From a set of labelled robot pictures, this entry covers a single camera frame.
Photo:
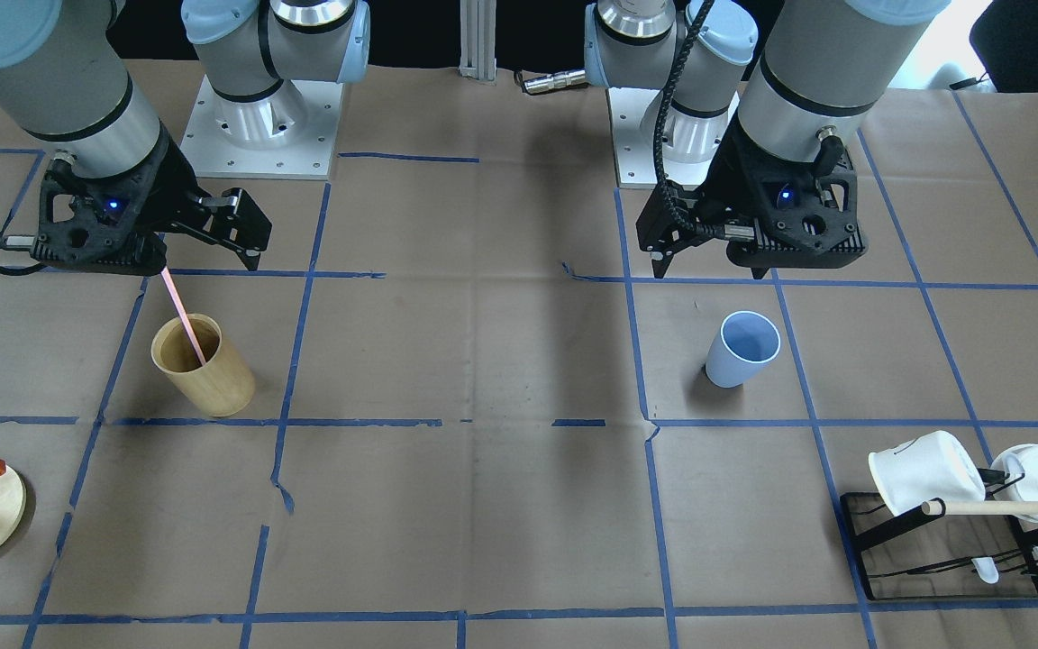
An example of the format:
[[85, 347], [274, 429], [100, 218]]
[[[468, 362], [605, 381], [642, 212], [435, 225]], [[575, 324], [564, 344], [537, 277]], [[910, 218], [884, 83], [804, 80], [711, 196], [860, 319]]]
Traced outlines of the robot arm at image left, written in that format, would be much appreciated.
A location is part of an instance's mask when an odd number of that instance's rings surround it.
[[[260, 266], [272, 225], [246, 189], [199, 186], [185, 153], [106, 38], [122, 1], [0, 1], [0, 107], [45, 145], [29, 237], [0, 235], [0, 274], [54, 268], [153, 276], [164, 233]], [[213, 91], [213, 128], [238, 152], [286, 152], [317, 134], [303, 85], [366, 74], [366, 1], [185, 1]]]

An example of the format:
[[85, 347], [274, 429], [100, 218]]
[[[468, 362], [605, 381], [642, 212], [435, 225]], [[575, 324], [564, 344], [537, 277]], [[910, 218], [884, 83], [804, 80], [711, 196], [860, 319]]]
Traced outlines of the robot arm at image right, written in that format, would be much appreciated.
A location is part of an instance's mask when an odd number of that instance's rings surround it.
[[749, 268], [840, 270], [868, 250], [847, 145], [944, 1], [787, 1], [766, 40], [733, 1], [597, 1], [589, 85], [659, 91], [654, 188], [637, 219], [652, 275], [708, 240]]

